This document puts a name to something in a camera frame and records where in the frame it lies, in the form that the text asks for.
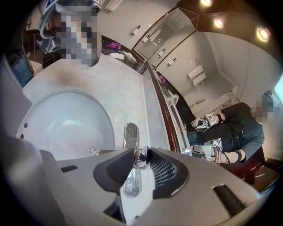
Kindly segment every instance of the person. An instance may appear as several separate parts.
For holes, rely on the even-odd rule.
[[[215,115],[216,124],[202,132],[187,134],[191,146],[221,138],[223,152],[215,161],[214,151],[211,162],[236,163],[247,161],[264,143],[262,122],[279,112],[280,100],[268,91],[262,96],[258,106],[250,108],[245,103],[237,103]]]

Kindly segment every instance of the bathroom wall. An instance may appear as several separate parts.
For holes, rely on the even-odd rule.
[[[256,100],[274,89],[283,70],[271,55],[238,38],[224,34],[206,33],[211,43],[218,69],[238,85],[241,102],[255,106]],[[263,123],[265,157],[283,159],[283,112],[276,119]]]
[[[176,62],[169,66],[168,62],[174,58],[177,59]],[[198,31],[179,45],[157,69],[181,95],[186,96],[193,87],[187,75],[198,66],[196,58],[200,60],[207,79],[215,75],[217,66],[212,49],[206,35]]]
[[[28,57],[29,60],[42,64],[42,68],[45,69],[52,63],[61,59],[61,51],[58,50],[54,53],[44,54],[39,46],[36,44],[36,41],[41,41],[42,37],[39,34],[39,30],[28,30],[27,38],[23,44],[26,53],[30,53]]]
[[[209,104],[220,98],[223,94],[228,93],[233,88],[233,85],[219,73],[207,78],[203,84],[184,96],[187,104],[190,106],[193,114],[198,117],[197,112],[206,108]],[[206,100],[200,104],[192,106],[196,101],[205,98]]]
[[[179,0],[124,0],[113,12],[103,9],[99,13],[98,25],[102,35],[132,49],[141,36],[160,17],[176,6]],[[100,2],[105,7],[108,0]],[[131,31],[141,26],[136,35]]]
[[[179,31],[174,33],[157,51],[156,53],[150,58],[149,62],[154,66],[157,66],[162,59],[164,59],[167,54],[174,49],[178,44],[180,44],[186,37],[188,37],[194,30],[194,26],[189,21],[188,24],[182,27]],[[158,53],[166,49],[165,54],[161,57],[158,56]]]
[[[174,30],[168,26],[167,24],[164,24],[162,26],[162,30],[157,35],[157,37],[154,39],[154,41],[147,41],[146,43],[140,42],[137,45],[136,50],[141,53],[143,56],[145,56],[147,59],[151,59],[152,56],[159,53],[158,49],[170,38],[170,36],[174,33]]]

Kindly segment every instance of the wall-mounted dispenser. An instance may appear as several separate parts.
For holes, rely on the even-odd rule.
[[[170,61],[168,62],[168,65],[169,65],[169,66],[172,66],[172,64],[175,63],[176,60],[177,60],[176,58],[170,60]]]
[[[141,25],[135,27],[135,28],[132,30],[131,33],[132,33],[133,35],[136,35],[136,34],[139,32],[140,28],[141,28]]]
[[[164,53],[165,53],[165,49],[161,50],[161,51],[158,53],[158,56],[161,57]]]
[[[150,35],[146,35],[145,37],[142,38],[141,41],[142,41],[143,43],[146,43],[146,42],[149,40],[149,38],[150,38]]]

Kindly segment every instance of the ceiling light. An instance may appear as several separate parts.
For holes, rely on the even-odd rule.
[[[215,19],[214,20],[214,24],[216,25],[216,27],[218,28],[223,28],[223,22],[220,19]]]
[[[269,40],[269,36],[270,36],[270,32],[268,29],[266,28],[262,28],[262,27],[258,27],[256,29],[256,35],[257,37],[263,41],[263,42],[268,42]]]
[[[200,0],[200,2],[207,7],[212,5],[211,0]]]

